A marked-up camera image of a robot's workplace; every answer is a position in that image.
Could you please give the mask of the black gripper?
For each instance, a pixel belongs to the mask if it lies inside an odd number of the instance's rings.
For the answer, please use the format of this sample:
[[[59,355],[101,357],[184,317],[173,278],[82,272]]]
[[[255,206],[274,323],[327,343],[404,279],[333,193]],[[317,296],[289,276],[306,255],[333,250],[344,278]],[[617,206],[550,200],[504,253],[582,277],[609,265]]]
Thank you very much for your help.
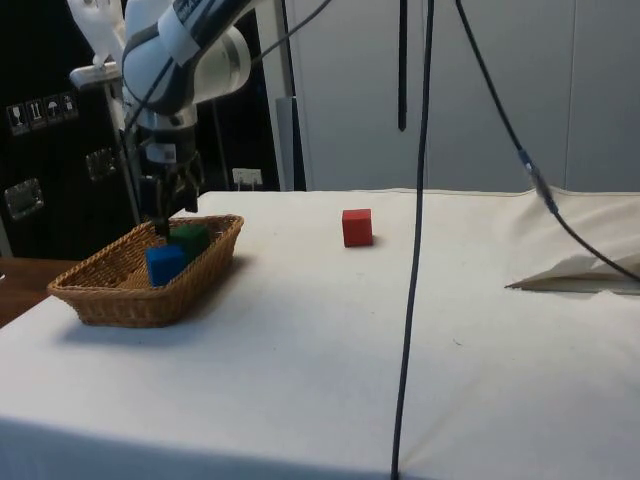
[[[185,210],[198,212],[198,198],[201,188],[203,166],[198,151],[190,154],[167,151],[164,154],[165,169],[175,177],[175,189],[172,208],[175,212]],[[167,196],[165,184],[157,176],[143,176],[139,179],[139,207],[141,214],[154,225],[160,236],[168,236],[170,198]]]

